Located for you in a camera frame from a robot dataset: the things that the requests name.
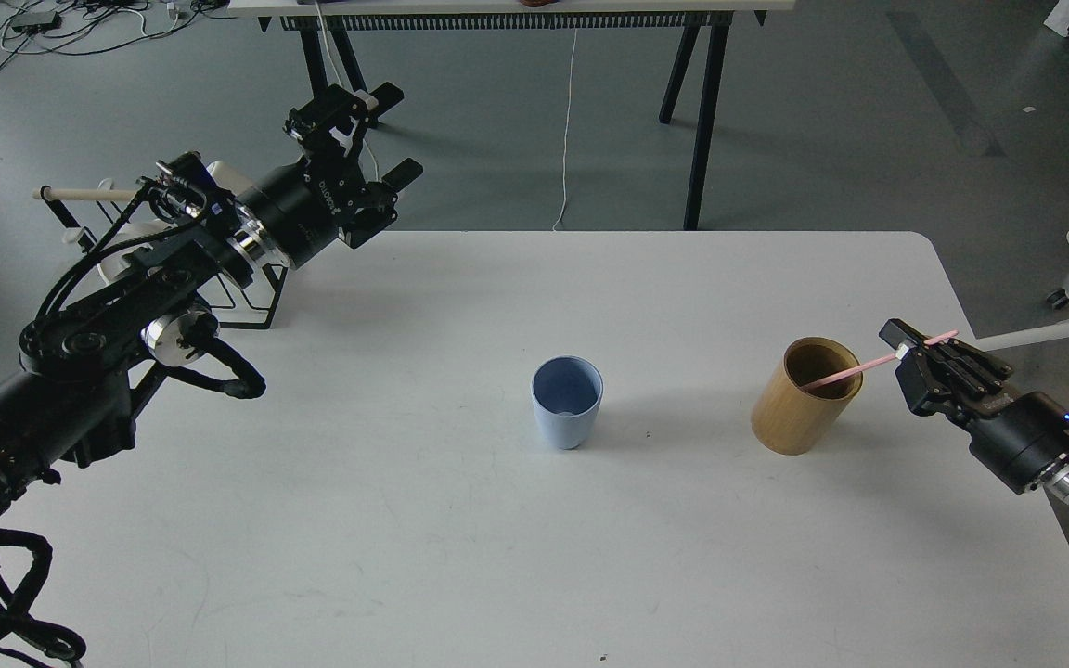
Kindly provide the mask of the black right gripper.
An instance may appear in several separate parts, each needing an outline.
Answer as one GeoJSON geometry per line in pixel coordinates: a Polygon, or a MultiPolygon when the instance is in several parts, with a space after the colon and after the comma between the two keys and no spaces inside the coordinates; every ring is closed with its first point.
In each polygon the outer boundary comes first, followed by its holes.
{"type": "Polygon", "coordinates": [[[969,452],[1014,494],[1069,495],[1069,411],[1062,405],[1039,391],[996,394],[1013,368],[956,337],[925,346],[929,335],[890,319],[879,338],[894,351],[915,345],[895,372],[909,411],[966,428],[969,452]]]}

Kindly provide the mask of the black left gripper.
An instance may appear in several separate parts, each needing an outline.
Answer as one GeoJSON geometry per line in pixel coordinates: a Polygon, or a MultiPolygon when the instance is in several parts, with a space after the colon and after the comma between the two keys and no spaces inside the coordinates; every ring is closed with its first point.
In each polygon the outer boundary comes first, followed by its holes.
{"type": "MultiPolygon", "coordinates": [[[[391,82],[370,92],[331,84],[300,109],[289,110],[285,135],[305,157],[356,160],[369,125],[404,98],[391,82]]],[[[379,181],[366,182],[359,164],[297,160],[247,187],[241,204],[289,266],[301,269],[336,240],[359,249],[393,226],[399,196],[423,171],[419,161],[405,158],[379,181]]]]}

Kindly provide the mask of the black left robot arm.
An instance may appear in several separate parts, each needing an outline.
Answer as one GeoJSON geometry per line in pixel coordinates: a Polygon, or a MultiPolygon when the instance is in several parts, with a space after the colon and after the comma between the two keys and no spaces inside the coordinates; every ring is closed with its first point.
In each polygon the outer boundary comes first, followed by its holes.
{"type": "MultiPolygon", "coordinates": [[[[114,226],[58,280],[19,335],[19,371],[0,384],[0,516],[33,482],[57,483],[56,462],[78,467],[135,448],[135,423],[164,380],[224,397],[263,397],[255,367],[219,335],[200,288],[224,277],[249,288],[273,265],[301,269],[334,240],[356,249],[397,220],[398,196],[421,165],[365,178],[371,123],[403,100],[329,86],[290,111],[284,130],[303,155],[233,193],[193,152],[141,178],[114,226]]],[[[80,635],[35,619],[32,605],[55,550],[42,535],[0,528],[0,654],[17,636],[76,667],[80,635]]]]}

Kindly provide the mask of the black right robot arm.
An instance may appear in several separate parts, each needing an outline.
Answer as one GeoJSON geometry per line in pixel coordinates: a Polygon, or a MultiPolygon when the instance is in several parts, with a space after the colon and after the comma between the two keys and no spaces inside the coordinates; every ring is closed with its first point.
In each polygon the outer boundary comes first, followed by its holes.
{"type": "Polygon", "coordinates": [[[1014,494],[1043,490],[1069,508],[1069,411],[1010,384],[1012,367],[955,337],[934,343],[890,319],[879,338],[898,359],[909,413],[945,416],[971,436],[969,453],[1014,494]]]}

